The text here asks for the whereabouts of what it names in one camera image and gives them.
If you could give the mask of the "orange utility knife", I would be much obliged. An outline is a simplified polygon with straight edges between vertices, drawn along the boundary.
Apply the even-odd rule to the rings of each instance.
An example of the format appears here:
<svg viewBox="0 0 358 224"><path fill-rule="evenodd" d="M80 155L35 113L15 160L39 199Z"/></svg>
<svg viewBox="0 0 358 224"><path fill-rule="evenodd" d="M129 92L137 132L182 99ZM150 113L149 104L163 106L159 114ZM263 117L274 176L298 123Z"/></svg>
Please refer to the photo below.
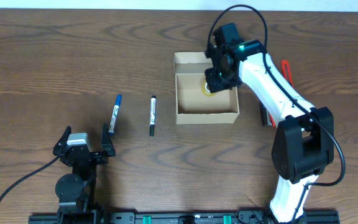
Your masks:
<svg viewBox="0 0 358 224"><path fill-rule="evenodd" d="M281 61L281 66L282 66L282 72L283 72L283 76L286 79L286 81L293 86L293 79L292 79L292 75L291 75L291 70L290 70L290 64L289 61L287 60L282 60Z"/></svg>

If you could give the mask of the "cardboard box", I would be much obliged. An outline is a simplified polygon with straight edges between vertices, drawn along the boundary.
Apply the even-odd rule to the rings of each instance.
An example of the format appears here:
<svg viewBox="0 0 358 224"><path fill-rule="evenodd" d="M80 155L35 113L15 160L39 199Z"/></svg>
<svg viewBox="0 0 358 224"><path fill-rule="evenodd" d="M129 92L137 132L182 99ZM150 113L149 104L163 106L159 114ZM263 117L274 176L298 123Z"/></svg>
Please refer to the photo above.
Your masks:
<svg viewBox="0 0 358 224"><path fill-rule="evenodd" d="M176 124L232 124L239 116L237 88L210 93L204 71L213 66L203 52L175 52Z"/></svg>

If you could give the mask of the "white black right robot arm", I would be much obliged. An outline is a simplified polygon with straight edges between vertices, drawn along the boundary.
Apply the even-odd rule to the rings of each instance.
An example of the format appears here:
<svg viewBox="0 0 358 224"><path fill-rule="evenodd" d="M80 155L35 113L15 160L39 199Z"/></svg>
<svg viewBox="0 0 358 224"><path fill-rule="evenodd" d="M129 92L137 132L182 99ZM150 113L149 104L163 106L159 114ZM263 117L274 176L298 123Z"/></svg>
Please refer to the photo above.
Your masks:
<svg viewBox="0 0 358 224"><path fill-rule="evenodd" d="M271 152L279 174L269 218L275 223L305 220L303 206L312 186L334 159L333 114L316 108L295 91L258 40L208 44L213 66L205 71L211 93L247 85L276 125Z"/></svg>

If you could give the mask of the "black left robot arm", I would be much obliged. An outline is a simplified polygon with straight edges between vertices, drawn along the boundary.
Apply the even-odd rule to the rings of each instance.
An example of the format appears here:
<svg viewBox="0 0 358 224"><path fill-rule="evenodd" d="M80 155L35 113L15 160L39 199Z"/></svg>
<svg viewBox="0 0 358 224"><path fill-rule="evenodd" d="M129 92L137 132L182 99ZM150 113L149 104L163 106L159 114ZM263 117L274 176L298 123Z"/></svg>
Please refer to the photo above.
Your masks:
<svg viewBox="0 0 358 224"><path fill-rule="evenodd" d="M91 150L86 133L66 130L53 147L53 154L71 167L71 173L62 176L55 185L59 199L57 217L59 223L109 223L110 215L95 201L97 166L108 163L116 155L109 128L103 125L101 151Z"/></svg>

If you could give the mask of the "yellow clear tape roll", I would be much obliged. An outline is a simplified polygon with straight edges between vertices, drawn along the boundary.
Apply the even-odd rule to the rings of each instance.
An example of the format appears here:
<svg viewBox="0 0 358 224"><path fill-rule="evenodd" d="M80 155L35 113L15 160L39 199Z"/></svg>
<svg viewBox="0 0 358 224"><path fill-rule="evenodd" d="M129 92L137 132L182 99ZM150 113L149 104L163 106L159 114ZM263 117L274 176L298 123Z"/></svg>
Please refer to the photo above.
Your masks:
<svg viewBox="0 0 358 224"><path fill-rule="evenodd" d="M210 97L210 96L214 96L215 93L211 93L208 87L208 84L206 81L203 82L203 84L201 85L201 91L203 92L204 95Z"/></svg>

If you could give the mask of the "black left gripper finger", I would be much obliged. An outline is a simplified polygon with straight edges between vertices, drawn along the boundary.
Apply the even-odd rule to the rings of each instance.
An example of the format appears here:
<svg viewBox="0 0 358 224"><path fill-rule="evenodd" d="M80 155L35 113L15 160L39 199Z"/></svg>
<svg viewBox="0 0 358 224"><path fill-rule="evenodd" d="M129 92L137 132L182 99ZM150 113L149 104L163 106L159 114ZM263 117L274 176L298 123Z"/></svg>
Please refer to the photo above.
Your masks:
<svg viewBox="0 0 358 224"><path fill-rule="evenodd" d="M109 126L104 123L102 128L101 145L108 157L114 157L116 150L109 135Z"/></svg>
<svg viewBox="0 0 358 224"><path fill-rule="evenodd" d="M67 126L61 138L53 147L54 156L64 155L65 151L67 150L67 141L70 134L71 134L71 127Z"/></svg>

